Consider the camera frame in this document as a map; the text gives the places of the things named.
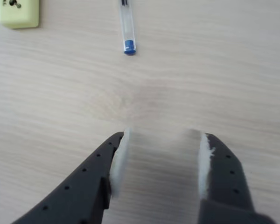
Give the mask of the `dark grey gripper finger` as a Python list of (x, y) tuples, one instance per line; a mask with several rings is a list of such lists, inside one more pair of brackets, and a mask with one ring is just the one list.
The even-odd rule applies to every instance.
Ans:
[(16, 224), (100, 224), (117, 197), (128, 158), (131, 130), (104, 141), (62, 183)]
[(202, 133), (198, 155), (199, 224), (273, 224), (255, 211), (237, 156), (215, 135)]

